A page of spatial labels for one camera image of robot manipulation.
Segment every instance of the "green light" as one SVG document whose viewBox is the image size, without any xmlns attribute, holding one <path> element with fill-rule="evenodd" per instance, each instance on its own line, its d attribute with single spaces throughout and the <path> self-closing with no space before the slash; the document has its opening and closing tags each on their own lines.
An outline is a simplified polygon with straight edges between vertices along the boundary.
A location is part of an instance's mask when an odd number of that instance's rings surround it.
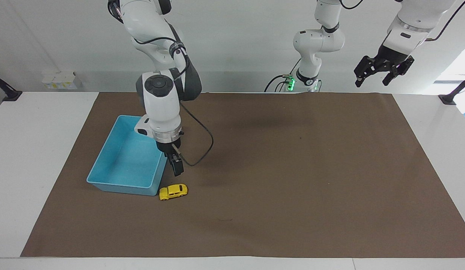
<svg viewBox="0 0 465 270">
<path fill-rule="evenodd" d="M 287 86 L 287 90 L 290 92 L 294 91 L 295 84 L 296 84 L 296 80 L 291 78 L 291 82 L 289 82 L 289 85 Z"/>
</svg>

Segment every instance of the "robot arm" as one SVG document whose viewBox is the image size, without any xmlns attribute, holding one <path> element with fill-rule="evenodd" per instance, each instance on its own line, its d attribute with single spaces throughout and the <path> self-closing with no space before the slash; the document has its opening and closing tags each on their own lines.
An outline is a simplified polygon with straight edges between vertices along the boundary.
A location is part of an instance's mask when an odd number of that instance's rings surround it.
<svg viewBox="0 0 465 270">
<path fill-rule="evenodd" d="M 170 12 L 170 0 L 108 0 L 108 9 L 131 34 L 134 47 L 148 55 L 155 66 L 155 71 L 142 74 L 136 82 L 146 115 L 135 130 L 157 142 L 179 176 L 184 171 L 174 149 L 181 146 L 183 135 L 179 101 L 196 99 L 202 87 L 179 35 L 161 17 Z"/>
<path fill-rule="evenodd" d="M 316 53 L 331 53 L 344 46 L 345 36 L 339 29 L 341 9 L 339 0 L 318 0 L 315 19 L 322 25 L 321 29 L 301 31 L 294 37 L 294 48 L 301 55 L 301 65 L 293 71 L 294 89 L 312 91 L 322 65 Z"/>
<path fill-rule="evenodd" d="M 399 75 L 405 75 L 414 62 L 410 54 L 424 43 L 431 31 L 438 26 L 442 15 L 456 0 L 395 0 L 402 8 L 387 29 L 387 36 L 378 54 L 364 56 L 354 70 L 360 87 L 364 79 L 378 72 L 389 72 L 385 86 Z"/>
</svg>

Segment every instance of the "yellow toy car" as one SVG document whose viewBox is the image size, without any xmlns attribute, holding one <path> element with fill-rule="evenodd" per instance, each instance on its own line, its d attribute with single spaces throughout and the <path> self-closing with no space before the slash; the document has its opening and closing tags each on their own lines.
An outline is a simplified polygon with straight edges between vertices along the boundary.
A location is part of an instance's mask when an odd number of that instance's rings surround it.
<svg viewBox="0 0 465 270">
<path fill-rule="evenodd" d="M 187 195 L 187 186 L 183 183 L 173 184 L 172 186 L 163 187 L 159 190 L 159 199 L 161 201 L 183 197 L 184 195 Z"/>
</svg>

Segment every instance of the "black round joint cap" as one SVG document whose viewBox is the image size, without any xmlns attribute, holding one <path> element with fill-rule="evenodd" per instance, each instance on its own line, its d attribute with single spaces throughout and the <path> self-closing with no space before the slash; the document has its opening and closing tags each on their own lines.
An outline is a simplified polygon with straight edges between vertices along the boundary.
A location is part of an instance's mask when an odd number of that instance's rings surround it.
<svg viewBox="0 0 465 270">
<path fill-rule="evenodd" d="M 144 83 L 145 90 L 156 97 L 167 96 L 174 88 L 174 82 L 165 75 L 154 75 L 149 77 Z"/>
</svg>

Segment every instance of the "black stand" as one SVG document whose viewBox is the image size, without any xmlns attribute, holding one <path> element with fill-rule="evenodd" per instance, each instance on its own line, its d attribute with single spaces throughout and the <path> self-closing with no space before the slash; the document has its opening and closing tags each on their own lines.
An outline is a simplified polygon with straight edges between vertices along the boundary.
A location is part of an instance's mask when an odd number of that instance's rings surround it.
<svg viewBox="0 0 465 270">
<path fill-rule="evenodd" d="M 22 91 L 17 91 L 14 87 L 10 86 L 0 78 L 0 88 L 7 95 L 2 101 L 16 101 L 22 94 Z"/>
<path fill-rule="evenodd" d="M 454 102 L 454 97 L 459 94 L 463 89 L 465 89 L 465 80 L 464 82 L 461 82 L 459 86 L 454 89 L 450 94 L 440 94 L 439 98 L 441 101 L 446 104 L 446 105 L 455 105 L 456 103 Z"/>
</svg>

